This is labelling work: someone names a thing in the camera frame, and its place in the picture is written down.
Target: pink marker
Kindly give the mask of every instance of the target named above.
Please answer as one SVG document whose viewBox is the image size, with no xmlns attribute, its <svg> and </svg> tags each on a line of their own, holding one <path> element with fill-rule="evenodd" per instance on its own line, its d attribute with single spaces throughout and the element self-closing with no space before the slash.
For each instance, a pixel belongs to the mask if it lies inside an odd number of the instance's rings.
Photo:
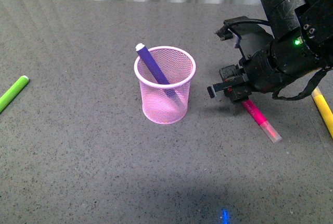
<svg viewBox="0 0 333 224">
<path fill-rule="evenodd" d="M 248 99 L 242 102 L 244 108 L 250 113 L 258 125 L 263 129 L 263 131 L 268 135 L 273 143 L 276 143 L 282 139 L 282 137 L 276 132 L 272 125 L 267 121 L 264 115 L 259 111 L 259 109 L 253 104 L 253 102 Z"/>
</svg>

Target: black strap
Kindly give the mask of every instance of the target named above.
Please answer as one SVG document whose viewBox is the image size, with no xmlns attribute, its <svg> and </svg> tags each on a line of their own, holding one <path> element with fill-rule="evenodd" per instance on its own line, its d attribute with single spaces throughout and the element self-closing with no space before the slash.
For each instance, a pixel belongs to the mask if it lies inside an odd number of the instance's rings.
<svg viewBox="0 0 333 224">
<path fill-rule="evenodd" d="M 297 101 L 297 100 L 306 98 L 307 96 L 311 95 L 313 90 L 318 86 L 321 79 L 327 74 L 327 71 L 328 70 L 326 70 L 326 69 L 321 69 L 316 74 L 314 74 L 314 76 L 309 80 L 305 89 L 301 93 L 299 93 L 297 96 L 294 96 L 294 97 L 278 96 L 278 94 L 281 91 L 281 89 L 279 89 L 278 91 L 273 93 L 272 98 L 275 100 L 285 100 L 285 101 Z"/>
</svg>

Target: black cable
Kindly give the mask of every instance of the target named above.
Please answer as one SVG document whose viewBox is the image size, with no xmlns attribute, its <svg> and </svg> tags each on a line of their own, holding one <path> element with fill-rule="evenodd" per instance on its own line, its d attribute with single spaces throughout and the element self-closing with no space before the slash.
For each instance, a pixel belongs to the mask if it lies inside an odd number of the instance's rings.
<svg viewBox="0 0 333 224">
<path fill-rule="evenodd" d="M 229 23 L 227 26 L 231 27 L 237 24 L 242 24 L 242 23 L 255 23 L 255 24 L 263 24 L 263 25 L 267 25 L 270 26 L 270 23 L 266 20 L 261 20 L 261 19 L 241 19 L 238 21 L 233 21 L 232 23 Z"/>
</svg>

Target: marker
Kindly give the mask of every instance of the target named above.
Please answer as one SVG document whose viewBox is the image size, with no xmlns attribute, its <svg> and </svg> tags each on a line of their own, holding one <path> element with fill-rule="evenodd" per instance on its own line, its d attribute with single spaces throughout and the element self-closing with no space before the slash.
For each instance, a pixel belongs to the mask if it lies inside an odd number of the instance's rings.
<svg viewBox="0 0 333 224">
<path fill-rule="evenodd" d="M 0 113 L 7 107 L 7 105 L 17 96 L 21 90 L 28 84 L 29 78 L 27 76 L 20 77 L 9 90 L 0 97 Z"/>
<path fill-rule="evenodd" d="M 282 137 L 276 132 L 272 125 L 267 121 L 264 115 L 259 111 L 259 109 L 253 104 L 253 102 L 248 99 L 241 102 L 244 108 L 250 113 L 262 130 L 268 135 L 273 143 L 281 141 Z"/>
<path fill-rule="evenodd" d="M 139 43 L 135 47 L 135 50 L 142 59 L 142 61 L 144 61 L 145 65 L 149 69 L 150 73 L 154 76 L 158 84 L 170 84 L 144 44 Z M 178 100 L 177 94 L 173 89 L 164 90 L 164 92 L 168 97 Z"/>
<path fill-rule="evenodd" d="M 318 87 L 314 89 L 312 92 L 312 98 L 314 102 L 317 105 L 317 108 L 322 115 L 322 118 L 326 124 L 326 127 L 328 128 L 329 133 L 331 134 L 331 137 L 333 138 L 333 114 L 330 110 L 324 96 L 322 95 L 321 91 Z"/>
</svg>

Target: purple marker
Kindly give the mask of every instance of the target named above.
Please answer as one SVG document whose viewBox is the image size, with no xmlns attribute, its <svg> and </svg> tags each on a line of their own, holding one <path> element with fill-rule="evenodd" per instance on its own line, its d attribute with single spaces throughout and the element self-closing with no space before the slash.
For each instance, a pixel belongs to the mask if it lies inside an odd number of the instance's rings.
<svg viewBox="0 0 333 224">
<path fill-rule="evenodd" d="M 135 47 L 135 50 L 142 59 L 142 61 L 144 61 L 145 65 L 149 69 L 150 73 L 154 76 L 158 84 L 170 84 L 144 44 L 139 43 Z M 176 98 L 177 96 L 173 89 L 164 90 L 164 92 L 170 98 Z"/>
</svg>

